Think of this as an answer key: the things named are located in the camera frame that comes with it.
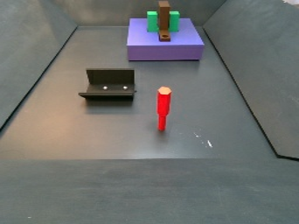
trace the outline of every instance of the gray floor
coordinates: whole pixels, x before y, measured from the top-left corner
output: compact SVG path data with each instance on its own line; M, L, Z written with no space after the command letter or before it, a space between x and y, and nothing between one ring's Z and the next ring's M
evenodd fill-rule
M299 166L281 159L1 161L1 223L295 224Z
M5 126L0 158L275 158L228 71L199 28L201 61L128 62L125 27L80 27ZM86 102L85 68L132 67L129 102ZM172 88L167 131L155 97Z

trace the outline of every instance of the brown block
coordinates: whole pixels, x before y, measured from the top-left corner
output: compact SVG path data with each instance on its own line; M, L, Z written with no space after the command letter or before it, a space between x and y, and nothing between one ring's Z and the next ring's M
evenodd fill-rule
M171 5L168 1L159 1L159 29L168 30Z
M161 42L171 41L171 33L168 30L159 30L159 40Z

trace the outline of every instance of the red cylinder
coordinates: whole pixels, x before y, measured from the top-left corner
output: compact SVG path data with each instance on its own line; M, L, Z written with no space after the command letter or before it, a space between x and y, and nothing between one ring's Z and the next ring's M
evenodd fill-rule
M157 103L156 112L159 115L157 129L165 128L165 117L169 113L172 90L168 87L160 87L157 89Z

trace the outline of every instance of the gray wall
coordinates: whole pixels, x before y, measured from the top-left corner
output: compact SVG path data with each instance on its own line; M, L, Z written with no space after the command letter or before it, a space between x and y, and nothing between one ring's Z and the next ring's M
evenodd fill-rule
M157 10L157 0L52 0L78 25L128 25L129 18L144 18ZM203 25L225 0L169 0L172 10Z
M74 28L48 0L0 2L0 129Z
M228 0L204 30L276 153L299 158L299 10Z

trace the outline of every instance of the purple platform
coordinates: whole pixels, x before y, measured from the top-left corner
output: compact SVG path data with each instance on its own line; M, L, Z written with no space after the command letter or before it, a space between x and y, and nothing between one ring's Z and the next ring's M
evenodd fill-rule
M128 60L199 60L204 44L188 18L180 19L180 30L172 41L160 42L157 32L147 32L145 18L131 18L127 35Z

